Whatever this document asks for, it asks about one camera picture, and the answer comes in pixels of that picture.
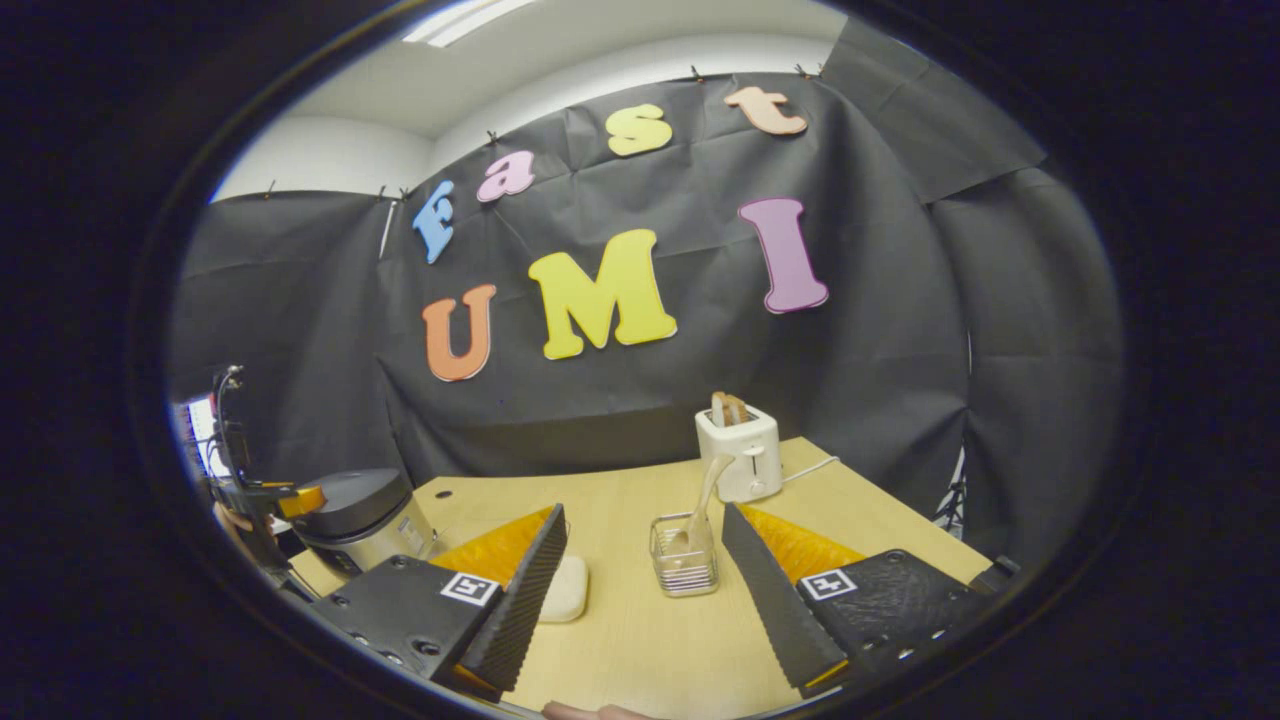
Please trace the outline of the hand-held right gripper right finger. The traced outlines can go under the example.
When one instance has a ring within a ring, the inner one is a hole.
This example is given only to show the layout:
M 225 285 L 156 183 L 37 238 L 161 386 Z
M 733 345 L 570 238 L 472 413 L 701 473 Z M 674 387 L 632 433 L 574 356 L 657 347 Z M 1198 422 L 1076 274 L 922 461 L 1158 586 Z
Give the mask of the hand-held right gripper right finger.
M 861 556 L 782 518 L 724 509 L 722 541 L 788 684 L 805 698 L 865 691 L 954 643 L 1019 566 L 961 583 L 901 548 Z

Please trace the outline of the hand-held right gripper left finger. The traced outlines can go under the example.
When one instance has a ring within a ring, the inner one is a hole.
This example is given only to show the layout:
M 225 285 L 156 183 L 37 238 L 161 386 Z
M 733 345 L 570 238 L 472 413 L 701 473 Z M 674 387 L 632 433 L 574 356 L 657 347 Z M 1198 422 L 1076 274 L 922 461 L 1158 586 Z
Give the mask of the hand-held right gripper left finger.
M 430 561 L 396 555 L 310 612 L 393 669 L 497 701 L 518 682 L 567 539 L 553 503 Z

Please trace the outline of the clear plastic rice container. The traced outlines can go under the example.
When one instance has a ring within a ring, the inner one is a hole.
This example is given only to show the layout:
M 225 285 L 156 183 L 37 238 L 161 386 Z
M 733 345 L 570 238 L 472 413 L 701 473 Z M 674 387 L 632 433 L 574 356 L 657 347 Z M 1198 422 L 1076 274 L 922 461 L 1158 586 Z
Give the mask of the clear plastic rice container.
M 541 624 L 566 624 L 579 619 L 588 605 L 589 569 L 585 559 L 566 555 L 559 561 L 543 600 Z

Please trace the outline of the dark silver rice cooker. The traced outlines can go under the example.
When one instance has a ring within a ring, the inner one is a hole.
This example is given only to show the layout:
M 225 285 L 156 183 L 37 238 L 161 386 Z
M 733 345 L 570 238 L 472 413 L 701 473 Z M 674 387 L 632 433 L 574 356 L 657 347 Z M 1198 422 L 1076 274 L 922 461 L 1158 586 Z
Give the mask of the dark silver rice cooker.
M 429 559 L 436 532 L 402 470 L 340 471 L 301 488 L 320 489 L 325 502 L 291 527 L 338 577 L 351 579 L 396 556 Z

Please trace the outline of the metal wire chopstick holder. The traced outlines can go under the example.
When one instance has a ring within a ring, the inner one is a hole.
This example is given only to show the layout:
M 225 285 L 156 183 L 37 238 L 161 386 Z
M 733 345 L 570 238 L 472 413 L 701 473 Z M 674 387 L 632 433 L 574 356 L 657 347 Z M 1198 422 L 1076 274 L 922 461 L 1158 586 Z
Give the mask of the metal wire chopstick holder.
M 707 515 L 687 532 L 690 512 L 655 518 L 649 527 L 649 555 L 658 585 L 671 598 L 709 594 L 721 578 L 716 538 Z

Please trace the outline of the wooden spoon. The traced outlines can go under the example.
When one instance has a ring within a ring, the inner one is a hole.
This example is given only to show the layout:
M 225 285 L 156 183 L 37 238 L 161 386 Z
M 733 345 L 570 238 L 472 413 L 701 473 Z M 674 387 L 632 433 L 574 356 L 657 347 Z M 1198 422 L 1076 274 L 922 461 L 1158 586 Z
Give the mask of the wooden spoon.
M 667 553 L 669 556 L 700 553 L 712 547 L 713 539 L 707 509 L 719 478 L 732 462 L 733 456 L 728 454 L 717 454 L 710 460 L 703 477 L 701 491 L 695 509 L 669 538 L 667 544 Z

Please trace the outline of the computer monitor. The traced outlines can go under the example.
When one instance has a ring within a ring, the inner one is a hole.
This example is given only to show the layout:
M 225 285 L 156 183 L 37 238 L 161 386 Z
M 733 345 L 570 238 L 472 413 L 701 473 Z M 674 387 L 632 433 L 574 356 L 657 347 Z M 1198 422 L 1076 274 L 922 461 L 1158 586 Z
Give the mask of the computer monitor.
M 212 396 L 205 395 L 186 404 L 187 421 L 193 447 L 198 455 L 197 464 L 206 477 L 219 477 L 225 468 L 218 457 L 214 430 Z

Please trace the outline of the white toaster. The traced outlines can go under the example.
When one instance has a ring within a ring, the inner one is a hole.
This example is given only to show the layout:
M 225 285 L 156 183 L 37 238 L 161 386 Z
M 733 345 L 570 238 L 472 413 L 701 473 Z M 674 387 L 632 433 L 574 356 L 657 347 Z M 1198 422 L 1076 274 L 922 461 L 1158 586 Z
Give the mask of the white toaster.
M 716 484 L 724 503 L 751 503 L 782 491 L 785 479 L 776 419 L 748 404 L 742 421 L 717 425 L 710 407 L 694 415 L 703 465 L 727 455 L 732 462 Z

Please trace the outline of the dark metal stand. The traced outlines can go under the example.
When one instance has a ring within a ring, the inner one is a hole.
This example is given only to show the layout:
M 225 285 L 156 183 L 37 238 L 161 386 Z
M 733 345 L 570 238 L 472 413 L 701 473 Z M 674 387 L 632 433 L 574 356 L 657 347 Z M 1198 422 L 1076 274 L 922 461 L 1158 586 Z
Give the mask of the dark metal stand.
M 936 527 L 943 529 L 957 541 L 964 538 L 966 498 L 966 450 L 963 446 L 943 497 L 931 519 Z

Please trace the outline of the black backdrop cloth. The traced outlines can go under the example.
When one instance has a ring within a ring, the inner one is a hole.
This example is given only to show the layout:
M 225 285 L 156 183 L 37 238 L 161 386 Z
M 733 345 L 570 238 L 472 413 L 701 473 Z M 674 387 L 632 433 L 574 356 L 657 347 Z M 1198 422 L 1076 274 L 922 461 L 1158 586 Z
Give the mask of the black backdrop cloth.
M 244 369 L 268 480 L 691 459 L 724 389 L 1036 565 L 1093 500 L 1129 378 L 1094 218 L 1046 147 L 852 17 L 819 77 L 687 73 L 465 142 L 403 202 L 209 205 L 173 401 Z

